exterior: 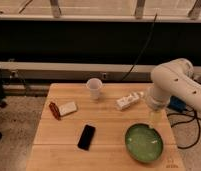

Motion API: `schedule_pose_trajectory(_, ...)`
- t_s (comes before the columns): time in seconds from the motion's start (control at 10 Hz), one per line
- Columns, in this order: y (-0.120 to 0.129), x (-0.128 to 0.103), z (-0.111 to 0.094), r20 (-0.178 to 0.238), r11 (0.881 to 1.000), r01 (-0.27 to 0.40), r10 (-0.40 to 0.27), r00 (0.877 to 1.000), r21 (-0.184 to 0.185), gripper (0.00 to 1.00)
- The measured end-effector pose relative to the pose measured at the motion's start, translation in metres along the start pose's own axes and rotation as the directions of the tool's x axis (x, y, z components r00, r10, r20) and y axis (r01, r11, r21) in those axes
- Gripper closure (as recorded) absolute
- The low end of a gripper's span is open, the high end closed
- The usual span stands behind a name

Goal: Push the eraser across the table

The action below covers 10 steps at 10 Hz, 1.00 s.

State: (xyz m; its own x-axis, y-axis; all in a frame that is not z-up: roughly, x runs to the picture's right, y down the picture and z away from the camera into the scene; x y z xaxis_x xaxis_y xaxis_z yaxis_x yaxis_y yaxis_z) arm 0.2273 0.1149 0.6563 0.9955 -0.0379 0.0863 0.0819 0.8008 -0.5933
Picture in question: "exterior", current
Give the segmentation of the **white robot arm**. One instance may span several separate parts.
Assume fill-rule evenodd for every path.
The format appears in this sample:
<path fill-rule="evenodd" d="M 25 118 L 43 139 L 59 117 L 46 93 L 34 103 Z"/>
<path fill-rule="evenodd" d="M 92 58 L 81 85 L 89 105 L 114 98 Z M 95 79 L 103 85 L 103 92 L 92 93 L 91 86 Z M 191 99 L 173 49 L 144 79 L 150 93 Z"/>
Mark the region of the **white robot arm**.
<path fill-rule="evenodd" d="M 192 79 L 193 74 L 192 63 L 184 58 L 156 66 L 151 71 L 153 84 L 145 95 L 147 105 L 160 110 L 175 96 L 201 113 L 201 85 Z"/>

